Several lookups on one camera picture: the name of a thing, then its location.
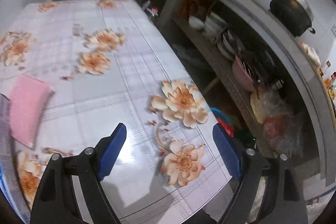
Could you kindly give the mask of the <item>black cooking pot with lid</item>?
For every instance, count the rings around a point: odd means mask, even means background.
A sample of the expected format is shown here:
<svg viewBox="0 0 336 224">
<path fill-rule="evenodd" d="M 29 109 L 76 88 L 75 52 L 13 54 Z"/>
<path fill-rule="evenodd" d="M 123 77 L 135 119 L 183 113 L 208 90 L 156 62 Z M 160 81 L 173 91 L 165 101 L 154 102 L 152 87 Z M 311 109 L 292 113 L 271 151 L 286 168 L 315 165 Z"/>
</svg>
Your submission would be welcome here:
<svg viewBox="0 0 336 224">
<path fill-rule="evenodd" d="M 307 30 L 315 34 L 314 15 L 306 0 L 272 0 L 269 10 L 294 37 L 302 36 Z"/>
</svg>

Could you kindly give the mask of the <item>stack of white plates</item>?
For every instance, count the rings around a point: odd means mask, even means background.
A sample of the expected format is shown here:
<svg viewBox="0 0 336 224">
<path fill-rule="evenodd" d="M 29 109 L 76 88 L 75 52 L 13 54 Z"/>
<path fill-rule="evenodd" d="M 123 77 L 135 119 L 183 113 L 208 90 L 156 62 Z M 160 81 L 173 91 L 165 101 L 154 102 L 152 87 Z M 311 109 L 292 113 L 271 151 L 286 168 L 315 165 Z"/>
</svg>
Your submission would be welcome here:
<svg viewBox="0 0 336 224">
<path fill-rule="evenodd" d="M 214 12 L 210 12 L 204 21 L 202 35 L 217 47 L 221 55 L 230 62 L 245 48 L 237 35 L 230 30 L 228 23 Z"/>
</svg>

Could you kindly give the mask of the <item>concrete kitchen counter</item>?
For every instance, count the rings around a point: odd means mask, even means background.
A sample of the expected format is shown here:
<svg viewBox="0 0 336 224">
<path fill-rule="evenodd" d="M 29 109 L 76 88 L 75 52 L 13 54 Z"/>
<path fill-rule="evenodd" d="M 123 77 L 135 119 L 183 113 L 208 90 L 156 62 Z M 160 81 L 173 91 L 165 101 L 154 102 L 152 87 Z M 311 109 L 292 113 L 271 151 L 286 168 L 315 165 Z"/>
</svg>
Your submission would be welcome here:
<svg viewBox="0 0 336 224">
<path fill-rule="evenodd" d="M 249 19 L 293 79 L 310 115 L 317 139 L 321 178 L 326 185 L 335 182 L 335 116 L 330 98 L 319 74 L 289 31 L 269 11 L 253 0 L 229 2 L 235 11 Z"/>
</svg>

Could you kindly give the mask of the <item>white bowl on shelf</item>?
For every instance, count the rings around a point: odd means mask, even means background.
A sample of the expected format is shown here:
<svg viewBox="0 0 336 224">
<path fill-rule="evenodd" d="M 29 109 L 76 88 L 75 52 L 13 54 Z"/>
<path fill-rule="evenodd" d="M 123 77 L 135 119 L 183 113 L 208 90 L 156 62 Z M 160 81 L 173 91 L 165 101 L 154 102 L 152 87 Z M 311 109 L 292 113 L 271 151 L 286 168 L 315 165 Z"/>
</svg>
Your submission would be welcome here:
<svg viewBox="0 0 336 224">
<path fill-rule="evenodd" d="M 192 29 L 197 30 L 197 31 L 201 31 L 205 27 L 205 23 L 201 19 L 197 18 L 196 16 L 190 16 L 188 20 L 188 24 Z"/>
</svg>

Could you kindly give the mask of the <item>small bottle red cap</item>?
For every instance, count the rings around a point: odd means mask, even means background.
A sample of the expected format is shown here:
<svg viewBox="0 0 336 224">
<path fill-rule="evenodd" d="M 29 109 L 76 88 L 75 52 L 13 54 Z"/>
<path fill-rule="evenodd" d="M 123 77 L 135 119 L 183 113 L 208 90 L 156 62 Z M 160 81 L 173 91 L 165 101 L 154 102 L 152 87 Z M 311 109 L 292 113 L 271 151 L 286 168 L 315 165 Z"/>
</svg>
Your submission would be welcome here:
<svg viewBox="0 0 336 224">
<path fill-rule="evenodd" d="M 142 9 L 150 18 L 158 16 L 158 9 L 156 7 L 151 7 L 151 1 L 148 0 L 142 5 Z"/>
</svg>

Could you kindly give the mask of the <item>pink plastic basin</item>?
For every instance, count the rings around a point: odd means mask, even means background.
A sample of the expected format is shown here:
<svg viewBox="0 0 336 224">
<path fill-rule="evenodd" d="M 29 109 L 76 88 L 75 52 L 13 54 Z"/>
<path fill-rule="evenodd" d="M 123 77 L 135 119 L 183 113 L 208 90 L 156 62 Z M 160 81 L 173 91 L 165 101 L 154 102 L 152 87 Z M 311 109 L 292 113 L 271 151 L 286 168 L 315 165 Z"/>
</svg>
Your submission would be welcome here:
<svg viewBox="0 0 336 224">
<path fill-rule="evenodd" d="M 250 75 L 244 69 L 242 62 L 238 56 L 235 56 L 235 60 L 232 63 L 232 74 L 239 85 L 249 92 L 254 92 L 253 80 Z"/>
</svg>

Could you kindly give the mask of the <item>floral plastic tablecloth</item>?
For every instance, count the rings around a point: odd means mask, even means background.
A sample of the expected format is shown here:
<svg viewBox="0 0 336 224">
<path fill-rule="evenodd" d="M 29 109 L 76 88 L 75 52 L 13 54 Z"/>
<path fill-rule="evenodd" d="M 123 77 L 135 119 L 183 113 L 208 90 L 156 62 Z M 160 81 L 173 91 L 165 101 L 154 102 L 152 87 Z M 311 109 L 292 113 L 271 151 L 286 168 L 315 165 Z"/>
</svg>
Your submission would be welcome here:
<svg viewBox="0 0 336 224">
<path fill-rule="evenodd" d="M 119 123 L 126 141 L 102 188 L 122 223 L 184 223 L 230 180 L 214 114 L 134 0 L 29 4 L 1 54 L 2 94 L 22 75 L 52 90 L 33 139 L 14 143 L 28 205 L 53 153 L 77 155 Z"/>
</svg>

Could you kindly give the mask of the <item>pink sponge cloth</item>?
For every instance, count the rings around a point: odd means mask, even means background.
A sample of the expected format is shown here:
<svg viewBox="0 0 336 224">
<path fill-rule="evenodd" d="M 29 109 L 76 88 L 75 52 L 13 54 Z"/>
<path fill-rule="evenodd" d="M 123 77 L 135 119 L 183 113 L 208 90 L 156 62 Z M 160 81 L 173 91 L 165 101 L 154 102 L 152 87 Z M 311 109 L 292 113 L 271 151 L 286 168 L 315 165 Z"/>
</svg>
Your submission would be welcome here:
<svg viewBox="0 0 336 224">
<path fill-rule="evenodd" d="M 33 148 L 40 119 L 53 94 L 49 84 L 21 75 L 10 92 L 10 127 L 12 137 Z"/>
</svg>

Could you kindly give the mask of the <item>clear bag with food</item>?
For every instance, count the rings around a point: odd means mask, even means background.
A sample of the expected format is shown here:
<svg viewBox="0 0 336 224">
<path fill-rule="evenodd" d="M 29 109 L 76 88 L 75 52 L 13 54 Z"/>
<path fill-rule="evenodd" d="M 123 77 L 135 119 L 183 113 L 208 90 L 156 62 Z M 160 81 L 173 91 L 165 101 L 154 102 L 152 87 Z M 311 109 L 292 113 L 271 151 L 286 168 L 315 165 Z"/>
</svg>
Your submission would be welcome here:
<svg viewBox="0 0 336 224">
<path fill-rule="evenodd" d="M 272 152 L 302 157 L 302 114 L 295 114 L 272 88 L 251 93 L 249 103 L 257 122 L 262 125 L 262 139 Z"/>
</svg>

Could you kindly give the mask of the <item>blue trash basin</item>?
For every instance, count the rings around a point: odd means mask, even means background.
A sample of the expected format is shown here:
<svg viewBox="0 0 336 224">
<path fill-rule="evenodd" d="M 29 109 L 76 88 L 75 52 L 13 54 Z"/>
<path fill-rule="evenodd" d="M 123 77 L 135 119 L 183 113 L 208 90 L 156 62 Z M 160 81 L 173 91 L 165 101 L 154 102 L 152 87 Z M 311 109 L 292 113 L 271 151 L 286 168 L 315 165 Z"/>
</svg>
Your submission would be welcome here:
<svg viewBox="0 0 336 224">
<path fill-rule="evenodd" d="M 211 107 L 211 111 L 213 112 L 214 116 L 217 119 L 217 122 L 221 124 L 221 126 L 225 129 L 230 137 L 234 137 L 235 128 L 232 125 L 229 118 L 222 112 L 221 110 Z"/>
</svg>

